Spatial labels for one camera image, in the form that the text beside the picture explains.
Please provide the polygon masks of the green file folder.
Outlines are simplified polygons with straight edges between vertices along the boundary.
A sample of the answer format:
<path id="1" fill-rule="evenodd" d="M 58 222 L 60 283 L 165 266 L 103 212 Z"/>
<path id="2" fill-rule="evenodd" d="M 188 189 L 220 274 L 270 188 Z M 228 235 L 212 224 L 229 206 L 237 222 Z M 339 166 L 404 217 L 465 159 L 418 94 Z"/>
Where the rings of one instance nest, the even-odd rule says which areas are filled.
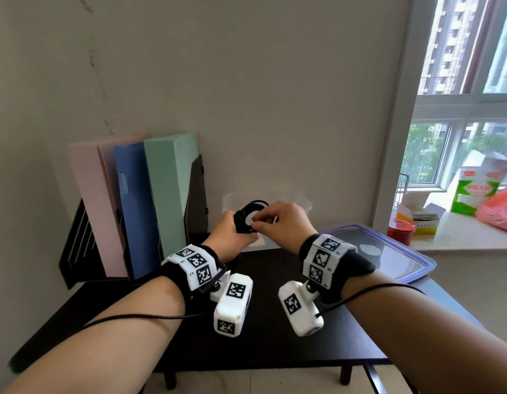
<path id="1" fill-rule="evenodd" d="M 191 166 L 198 158 L 195 133 L 178 133 L 144 141 L 159 238 L 165 257 L 186 246 L 185 211 Z"/>

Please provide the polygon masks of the green and white carton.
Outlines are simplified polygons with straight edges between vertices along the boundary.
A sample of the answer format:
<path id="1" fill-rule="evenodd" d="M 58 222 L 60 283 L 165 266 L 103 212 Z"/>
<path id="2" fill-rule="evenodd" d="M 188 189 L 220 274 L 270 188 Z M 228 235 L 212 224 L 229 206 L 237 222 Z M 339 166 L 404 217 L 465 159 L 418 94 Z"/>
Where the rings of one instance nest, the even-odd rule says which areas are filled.
<path id="1" fill-rule="evenodd" d="M 471 150 L 456 173 L 452 213 L 475 216 L 507 176 L 507 156 L 495 151 Z"/>

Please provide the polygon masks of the person's right hand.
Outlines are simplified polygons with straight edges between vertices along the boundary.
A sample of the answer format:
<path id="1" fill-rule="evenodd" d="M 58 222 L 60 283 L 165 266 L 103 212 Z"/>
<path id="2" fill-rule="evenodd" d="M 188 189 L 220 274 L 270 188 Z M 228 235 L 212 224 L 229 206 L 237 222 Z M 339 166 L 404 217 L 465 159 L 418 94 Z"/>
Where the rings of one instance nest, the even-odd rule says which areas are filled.
<path id="1" fill-rule="evenodd" d="M 279 203 L 279 228 L 277 236 L 266 236 L 281 248 L 298 254 L 303 243 L 317 234 L 306 212 L 298 205 L 289 202 Z"/>

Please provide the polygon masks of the black marker wristband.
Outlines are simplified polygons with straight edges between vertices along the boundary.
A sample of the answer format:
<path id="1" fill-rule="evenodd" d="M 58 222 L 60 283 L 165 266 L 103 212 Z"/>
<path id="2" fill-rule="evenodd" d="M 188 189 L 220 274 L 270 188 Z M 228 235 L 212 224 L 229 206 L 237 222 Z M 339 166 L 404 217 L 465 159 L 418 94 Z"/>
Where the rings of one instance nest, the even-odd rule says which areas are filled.
<path id="1" fill-rule="evenodd" d="M 185 294 L 208 292 L 228 271 L 214 250 L 190 244 L 162 261 L 160 273 L 178 284 Z"/>
<path id="2" fill-rule="evenodd" d="M 355 245 L 329 234 L 310 236 L 302 244 L 298 256 L 302 274 L 326 305 L 341 301 L 341 291 L 349 278 L 376 271 L 375 265 L 359 254 Z"/>

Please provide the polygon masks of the clear blue-rimmed container lid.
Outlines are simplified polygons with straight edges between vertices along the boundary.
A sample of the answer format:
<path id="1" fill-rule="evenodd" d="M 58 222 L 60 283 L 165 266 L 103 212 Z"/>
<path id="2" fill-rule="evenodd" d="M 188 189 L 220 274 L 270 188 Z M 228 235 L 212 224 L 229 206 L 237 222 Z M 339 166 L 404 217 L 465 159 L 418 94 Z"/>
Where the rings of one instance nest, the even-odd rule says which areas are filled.
<path id="1" fill-rule="evenodd" d="M 355 245 L 362 257 L 400 283 L 415 282 L 434 271 L 437 266 L 431 258 L 367 226 L 351 224 L 319 233 Z"/>

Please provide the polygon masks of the clear plastic container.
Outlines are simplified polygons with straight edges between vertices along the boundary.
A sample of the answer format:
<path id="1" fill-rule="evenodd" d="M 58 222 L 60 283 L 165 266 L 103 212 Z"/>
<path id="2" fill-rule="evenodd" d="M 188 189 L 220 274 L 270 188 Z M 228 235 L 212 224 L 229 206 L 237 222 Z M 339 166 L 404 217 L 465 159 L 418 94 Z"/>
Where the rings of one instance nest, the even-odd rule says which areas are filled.
<path id="1" fill-rule="evenodd" d="M 245 210 L 244 222 L 250 225 L 252 222 L 251 218 L 259 209 L 263 209 L 267 205 L 277 201 L 294 203 L 300 206 L 306 213 L 309 213 L 312 209 L 312 203 L 293 187 L 230 192 L 223 196 L 222 206 L 223 212 Z"/>

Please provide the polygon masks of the white window frame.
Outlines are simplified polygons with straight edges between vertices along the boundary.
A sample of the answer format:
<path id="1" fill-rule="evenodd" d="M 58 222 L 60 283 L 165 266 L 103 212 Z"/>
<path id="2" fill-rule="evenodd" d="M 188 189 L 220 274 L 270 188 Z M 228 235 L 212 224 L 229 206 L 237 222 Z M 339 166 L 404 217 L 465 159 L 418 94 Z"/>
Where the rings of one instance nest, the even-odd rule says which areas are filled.
<path id="1" fill-rule="evenodd" d="M 370 223 L 383 233 L 411 128 L 428 134 L 415 189 L 453 199 L 461 165 L 507 167 L 507 0 L 410 0 L 400 62 Z"/>

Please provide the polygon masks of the pink file folder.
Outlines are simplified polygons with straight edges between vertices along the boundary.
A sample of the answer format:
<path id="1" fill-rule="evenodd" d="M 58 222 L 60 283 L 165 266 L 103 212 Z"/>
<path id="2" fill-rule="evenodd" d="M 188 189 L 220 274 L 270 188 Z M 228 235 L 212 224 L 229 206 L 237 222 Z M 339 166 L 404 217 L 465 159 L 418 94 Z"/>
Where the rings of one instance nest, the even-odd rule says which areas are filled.
<path id="1" fill-rule="evenodd" d="M 111 136 L 68 144 L 69 162 L 85 204 L 106 276 L 126 278 L 125 239 L 117 218 L 121 209 L 114 148 L 151 138 L 150 134 Z"/>

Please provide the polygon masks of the person's left forearm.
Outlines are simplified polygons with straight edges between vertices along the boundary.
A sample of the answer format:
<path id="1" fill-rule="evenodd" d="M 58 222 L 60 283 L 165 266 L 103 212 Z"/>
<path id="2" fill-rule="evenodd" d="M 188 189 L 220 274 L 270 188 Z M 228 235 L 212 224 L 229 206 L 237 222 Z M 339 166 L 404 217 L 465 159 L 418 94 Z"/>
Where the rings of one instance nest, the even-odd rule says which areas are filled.
<path id="1" fill-rule="evenodd" d="M 2 394 L 139 394 L 181 320 L 110 320 L 67 338 Z"/>

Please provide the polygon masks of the person's left hand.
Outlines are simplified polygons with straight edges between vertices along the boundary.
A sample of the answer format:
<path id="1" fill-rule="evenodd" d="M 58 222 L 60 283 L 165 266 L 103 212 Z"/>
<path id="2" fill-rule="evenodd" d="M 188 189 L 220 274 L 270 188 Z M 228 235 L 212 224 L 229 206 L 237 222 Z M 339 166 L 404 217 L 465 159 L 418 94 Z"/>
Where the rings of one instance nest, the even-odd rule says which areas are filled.
<path id="1" fill-rule="evenodd" d="M 209 237 L 203 242 L 215 252 L 222 263 L 232 261 L 245 247 L 249 245 L 228 245 L 223 238 L 223 218 L 211 231 Z"/>

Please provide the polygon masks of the black file holder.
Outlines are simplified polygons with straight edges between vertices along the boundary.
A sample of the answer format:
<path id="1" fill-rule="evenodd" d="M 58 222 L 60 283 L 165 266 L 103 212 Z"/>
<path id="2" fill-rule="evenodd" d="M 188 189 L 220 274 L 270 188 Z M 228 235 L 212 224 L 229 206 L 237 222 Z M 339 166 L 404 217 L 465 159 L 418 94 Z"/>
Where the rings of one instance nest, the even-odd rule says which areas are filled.
<path id="1" fill-rule="evenodd" d="M 199 245 L 208 238 L 208 213 L 204 181 L 204 162 L 200 154 L 191 165 L 190 187 L 184 213 L 186 245 Z M 124 250 L 124 262 L 128 277 L 108 277 L 95 242 L 83 200 L 80 200 L 66 244 L 62 251 L 59 269 L 68 289 L 78 283 L 127 280 L 142 284 L 151 273 L 135 278 L 129 250 Z"/>

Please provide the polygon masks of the red plastic bag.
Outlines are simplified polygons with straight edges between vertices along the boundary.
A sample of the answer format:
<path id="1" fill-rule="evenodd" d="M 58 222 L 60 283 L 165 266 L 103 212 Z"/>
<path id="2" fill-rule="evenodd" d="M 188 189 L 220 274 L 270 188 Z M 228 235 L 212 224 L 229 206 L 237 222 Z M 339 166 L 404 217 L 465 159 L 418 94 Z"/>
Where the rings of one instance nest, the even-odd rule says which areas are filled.
<path id="1" fill-rule="evenodd" d="M 482 223 L 507 231 L 507 187 L 483 202 L 475 217 Z"/>

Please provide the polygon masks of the red round tin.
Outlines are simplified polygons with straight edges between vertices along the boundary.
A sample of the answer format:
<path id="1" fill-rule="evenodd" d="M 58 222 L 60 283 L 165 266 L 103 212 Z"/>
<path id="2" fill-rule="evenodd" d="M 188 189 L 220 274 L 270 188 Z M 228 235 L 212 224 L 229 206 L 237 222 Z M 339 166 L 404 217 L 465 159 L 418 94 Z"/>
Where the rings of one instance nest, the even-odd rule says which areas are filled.
<path id="1" fill-rule="evenodd" d="M 416 227 L 413 223 L 401 218 L 389 220 L 387 236 L 405 246 L 410 246 Z"/>

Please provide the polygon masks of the yellow and white box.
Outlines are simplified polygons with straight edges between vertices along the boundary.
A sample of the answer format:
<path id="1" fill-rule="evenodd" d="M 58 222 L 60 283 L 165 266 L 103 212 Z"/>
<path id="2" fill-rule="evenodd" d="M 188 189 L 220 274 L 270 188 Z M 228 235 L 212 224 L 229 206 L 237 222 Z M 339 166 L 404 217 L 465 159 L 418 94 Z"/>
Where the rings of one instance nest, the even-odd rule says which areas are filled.
<path id="1" fill-rule="evenodd" d="M 429 203 L 424 207 L 399 204 L 396 217 L 412 224 L 415 228 L 414 235 L 435 235 L 445 212 L 443 207 L 434 203 Z"/>

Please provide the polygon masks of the blue file folder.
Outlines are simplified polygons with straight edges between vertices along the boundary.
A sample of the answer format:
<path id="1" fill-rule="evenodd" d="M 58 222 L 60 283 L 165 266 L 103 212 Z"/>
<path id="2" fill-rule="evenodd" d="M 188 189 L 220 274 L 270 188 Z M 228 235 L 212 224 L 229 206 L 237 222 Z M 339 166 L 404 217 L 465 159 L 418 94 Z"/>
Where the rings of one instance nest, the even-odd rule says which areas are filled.
<path id="1" fill-rule="evenodd" d="M 144 142 L 116 146 L 114 160 L 133 278 L 142 279 L 161 264 Z"/>

